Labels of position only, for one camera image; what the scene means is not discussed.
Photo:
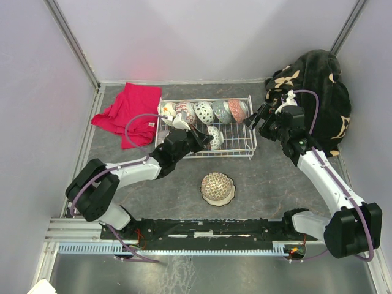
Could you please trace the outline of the white leaf motif bowl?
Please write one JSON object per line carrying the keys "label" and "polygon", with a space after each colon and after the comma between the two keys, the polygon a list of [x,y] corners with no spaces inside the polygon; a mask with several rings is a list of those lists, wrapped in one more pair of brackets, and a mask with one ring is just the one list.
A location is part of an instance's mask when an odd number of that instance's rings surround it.
{"label": "white leaf motif bowl", "polygon": [[207,126],[208,134],[213,136],[213,140],[210,142],[211,150],[217,150],[221,147],[224,142],[223,133],[215,126]]}

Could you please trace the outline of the white wire dish rack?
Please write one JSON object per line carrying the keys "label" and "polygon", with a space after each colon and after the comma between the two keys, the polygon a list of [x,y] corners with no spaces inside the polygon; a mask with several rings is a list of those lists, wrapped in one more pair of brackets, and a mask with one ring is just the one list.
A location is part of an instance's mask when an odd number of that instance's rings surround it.
{"label": "white wire dish rack", "polygon": [[[171,103],[181,103],[181,102],[227,102],[230,99],[238,99],[240,102],[247,108],[247,112],[253,110],[252,107],[252,99],[251,95],[247,97],[229,97],[229,98],[214,98],[214,99],[191,99],[191,100],[162,100],[160,99],[158,110],[167,104],[168,102]],[[189,153],[185,156],[186,159],[193,159],[193,158],[204,158],[204,157],[247,157],[249,160],[252,159],[254,152],[257,147],[257,139],[254,130],[249,130],[242,122],[236,122],[234,118],[228,124],[223,124],[218,120],[216,117],[213,124],[214,127],[217,127],[220,132],[223,133],[223,143],[217,150],[212,150],[210,145],[208,145],[203,151],[198,153]],[[205,134],[208,133],[207,125],[203,124],[199,118],[197,118],[197,122],[193,124],[193,126],[198,129],[200,132]],[[157,121],[157,131],[155,137],[155,147],[159,144],[159,132],[163,131],[172,131],[174,127],[166,124],[163,119],[158,119]]]}

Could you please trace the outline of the red rimmed bowl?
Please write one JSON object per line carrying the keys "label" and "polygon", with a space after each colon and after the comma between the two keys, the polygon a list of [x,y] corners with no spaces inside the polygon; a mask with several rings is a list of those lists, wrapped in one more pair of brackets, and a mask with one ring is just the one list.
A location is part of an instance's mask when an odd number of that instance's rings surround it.
{"label": "red rimmed bowl", "polygon": [[199,101],[194,104],[194,112],[197,118],[207,126],[212,125],[215,119],[215,115],[212,109],[212,105],[207,101]]}

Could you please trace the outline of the grey hexagon pattern bowl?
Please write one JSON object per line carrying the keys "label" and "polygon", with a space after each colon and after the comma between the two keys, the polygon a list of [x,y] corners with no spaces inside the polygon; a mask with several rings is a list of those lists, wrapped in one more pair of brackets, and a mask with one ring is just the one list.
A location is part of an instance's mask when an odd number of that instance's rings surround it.
{"label": "grey hexagon pattern bowl", "polygon": [[212,109],[217,119],[222,124],[229,124],[232,121],[232,114],[226,100],[215,101],[212,103]]}

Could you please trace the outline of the blue triangle pattern bowl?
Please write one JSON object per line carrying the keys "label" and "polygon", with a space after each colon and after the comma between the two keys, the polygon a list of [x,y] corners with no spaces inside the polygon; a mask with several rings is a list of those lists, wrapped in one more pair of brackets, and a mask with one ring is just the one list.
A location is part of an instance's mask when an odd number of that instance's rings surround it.
{"label": "blue triangle pattern bowl", "polygon": [[197,116],[194,111],[194,105],[191,102],[184,101],[176,104],[175,110],[180,113],[184,118],[183,120],[189,125],[193,125],[197,121]]}

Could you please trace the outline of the purple striped bowl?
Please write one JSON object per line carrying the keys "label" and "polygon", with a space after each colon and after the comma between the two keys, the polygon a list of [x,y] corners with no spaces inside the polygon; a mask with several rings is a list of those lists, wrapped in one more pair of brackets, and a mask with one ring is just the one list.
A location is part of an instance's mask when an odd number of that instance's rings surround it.
{"label": "purple striped bowl", "polygon": [[157,142],[161,144],[164,142],[165,138],[170,134],[169,130],[162,130],[157,134]]}

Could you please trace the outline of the floral orange green bowl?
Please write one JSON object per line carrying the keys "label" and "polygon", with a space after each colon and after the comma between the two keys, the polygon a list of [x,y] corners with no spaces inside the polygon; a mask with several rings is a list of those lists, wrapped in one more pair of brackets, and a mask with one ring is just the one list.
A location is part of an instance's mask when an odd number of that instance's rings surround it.
{"label": "floral orange green bowl", "polygon": [[157,109],[161,116],[171,116],[173,119],[176,116],[176,103],[174,102],[161,101]]}

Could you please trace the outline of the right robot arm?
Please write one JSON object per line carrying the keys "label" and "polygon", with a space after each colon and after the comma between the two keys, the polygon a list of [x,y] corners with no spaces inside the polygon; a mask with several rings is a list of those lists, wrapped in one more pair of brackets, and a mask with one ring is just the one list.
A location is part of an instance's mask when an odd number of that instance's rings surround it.
{"label": "right robot arm", "polygon": [[303,108],[286,105],[275,110],[264,103],[243,122],[252,130],[260,120],[260,135],[281,143],[285,156],[309,178],[331,214],[323,217],[299,209],[281,224],[283,236],[296,239],[304,233],[323,241],[335,258],[354,255],[372,261],[380,246],[382,210],[376,203],[366,203],[334,170],[306,129]]}

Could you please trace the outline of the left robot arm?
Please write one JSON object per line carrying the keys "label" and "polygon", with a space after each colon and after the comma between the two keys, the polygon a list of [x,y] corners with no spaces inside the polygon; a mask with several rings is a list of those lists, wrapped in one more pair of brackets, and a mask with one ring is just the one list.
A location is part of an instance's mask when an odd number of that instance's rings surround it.
{"label": "left robot arm", "polygon": [[142,181],[161,179],[170,174],[176,164],[190,153],[204,150],[214,137],[197,129],[171,131],[145,158],[105,164],[90,160],[65,191],[75,211],[88,222],[99,221],[114,229],[123,239],[135,233],[135,219],[113,198],[117,190]]}

